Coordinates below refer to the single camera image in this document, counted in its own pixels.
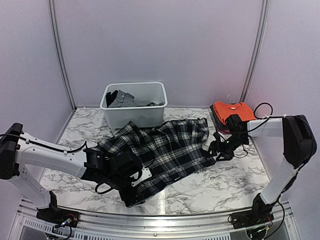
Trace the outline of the orange t-shirt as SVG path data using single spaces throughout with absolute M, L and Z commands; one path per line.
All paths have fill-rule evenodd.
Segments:
M 245 103 L 235 103 L 235 104 L 228 104 L 222 101 L 216 101 L 213 104 L 213 108 L 219 120 L 226 125 L 226 119 L 230 115 L 239 115 L 242 121 L 251 121 L 256 120 L 257 118 L 254 116 L 253 110 Z

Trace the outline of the black white plaid shirt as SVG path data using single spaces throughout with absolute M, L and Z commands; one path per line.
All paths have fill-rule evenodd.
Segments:
M 123 189 L 120 196 L 122 200 L 138 196 L 147 199 L 166 186 L 216 163 L 203 149 L 208 137 L 206 118 L 170 120 L 152 128 L 139 128 L 129 122 L 115 136 L 98 142 L 96 149 L 114 155 L 128 150 L 136 154 L 152 176 L 136 187 Z

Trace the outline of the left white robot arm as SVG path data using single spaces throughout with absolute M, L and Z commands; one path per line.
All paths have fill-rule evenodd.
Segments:
M 86 144 L 76 149 L 49 143 L 14 123 L 0 135 L 0 178 L 17 187 L 53 223 L 63 219 L 56 197 L 28 172 L 28 165 L 67 173 L 79 179 L 122 191 L 152 177 L 151 170 L 131 150 L 109 154 Z

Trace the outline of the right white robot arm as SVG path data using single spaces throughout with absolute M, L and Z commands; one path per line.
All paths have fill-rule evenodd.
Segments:
M 209 145 L 208 152 L 217 161 L 230 161 L 235 157 L 235 150 L 249 143 L 249 139 L 278 139 L 279 147 L 270 145 L 270 153 L 281 157 L 281 163 L 270 182 L 253 200 L 252 209 L 247 219 L 258 224 L 269 213 L 279 197 L 295 181 L 300 169 L 317 151 L 317 142 L 305 115 L 269 116 L 266 119 L 244 121 L 237 114 L 226 120 L 226 140 L 220 140 L 215 132 L 215 140 Z

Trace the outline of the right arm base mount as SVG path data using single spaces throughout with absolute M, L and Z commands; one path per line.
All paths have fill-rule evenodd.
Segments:
M 266 204 L 258 194 L 252 203 L 251 210 L 234 212 L 229 215 L 227 221 L 234 229 L 247 228 L 268 223 L 274 220 L 273 207 L 277 202 Z

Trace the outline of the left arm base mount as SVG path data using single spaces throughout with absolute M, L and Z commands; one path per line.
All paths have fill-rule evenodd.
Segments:
M 64 226 L 76 228 L 78 225 L 80 213 L 78 211 L 58 207 L 57 197 L 52 191 L 49 191 L 48 206 L 36 209 L 36 217 L 38 219 L 54 223 L 56 228 Z

